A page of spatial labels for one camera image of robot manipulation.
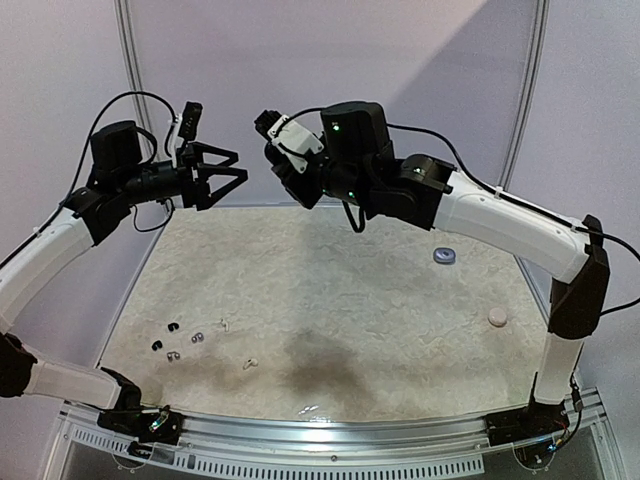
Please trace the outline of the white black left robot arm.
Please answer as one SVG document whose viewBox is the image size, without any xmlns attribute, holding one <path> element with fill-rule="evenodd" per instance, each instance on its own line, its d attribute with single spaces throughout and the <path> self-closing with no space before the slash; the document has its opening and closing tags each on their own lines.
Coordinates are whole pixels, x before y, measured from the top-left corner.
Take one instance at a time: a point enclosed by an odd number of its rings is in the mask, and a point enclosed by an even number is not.
<svg viewBox="0 0 640 480">
<path fill-rule="evenodd" d="M 93 165 L 87 184 L 60 205 L 54 220 L 1 268 L 1 395 L 40 395 L 108 410 L 128 434 L 148 426 L 139 388 L 122 375 L 41 355 L 11 334 L 22 310 L 58 273 L 98 246 L 140 204 L 180 198 L 208 210 L 248 179 L 235 152 L 182 132 L 174 159 L 142 158 L 135 122 L 108 125 L 89 138 Z"/>
</svg>

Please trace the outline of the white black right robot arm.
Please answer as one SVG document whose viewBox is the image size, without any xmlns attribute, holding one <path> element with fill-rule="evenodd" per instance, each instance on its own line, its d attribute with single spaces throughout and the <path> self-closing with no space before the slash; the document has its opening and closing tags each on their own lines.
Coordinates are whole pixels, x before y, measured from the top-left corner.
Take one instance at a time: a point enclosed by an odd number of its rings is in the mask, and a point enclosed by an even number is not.
<svg viewBox="0 0 640 480">
<path fill-rule="evenodd" d="M 526 259 L 551 275 L 551 310 L 530 404 L 517 427 L 537 436 L 568 394 L 585 339 L 596 329 L 610 279 L 600 222 L 562 217 L 476 179 L 460 158 L 395 155 L 381 105 L 351 101 L 318 111 L 314 133 L 296 116 L 255 122 L 273 173 L 306 209 L 339 200 L 356 232 L 376 216 L 464 235 Z"/>
</svg>

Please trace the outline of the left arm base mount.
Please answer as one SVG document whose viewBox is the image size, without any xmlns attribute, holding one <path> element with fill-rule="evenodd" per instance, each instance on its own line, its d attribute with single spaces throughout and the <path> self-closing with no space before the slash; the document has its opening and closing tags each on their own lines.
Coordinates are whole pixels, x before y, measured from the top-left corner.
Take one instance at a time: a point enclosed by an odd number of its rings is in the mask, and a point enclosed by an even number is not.
<svg viewBox="0 0 640 480">
<path fill-rule="evenodd" d="M 186 417 L 169 405 L 157 408 L 105 410 L 97 425 L 105 430 L 131 436 L 139 443 L 177 445 Z"/>
</svg>

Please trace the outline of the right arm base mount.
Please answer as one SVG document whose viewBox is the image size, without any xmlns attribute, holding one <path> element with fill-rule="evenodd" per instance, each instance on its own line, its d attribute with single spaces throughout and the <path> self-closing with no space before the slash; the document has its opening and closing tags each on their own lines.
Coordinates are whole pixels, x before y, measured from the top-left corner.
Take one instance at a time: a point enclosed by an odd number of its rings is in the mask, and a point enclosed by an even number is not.
<svg viewBox="0 0 640 480">
<path fill-rule="evenodd" d="M 487 414 L 484 422 L 492 447 L 561 432 L 553 447 L 557 449 L 566 444 L 578 429 L 576 426 L 573 431 L 569 431 L 570 420 L 564 401 L 557 405 L 547 405 L 531 399 L 525 407 Z"/>
</svg>

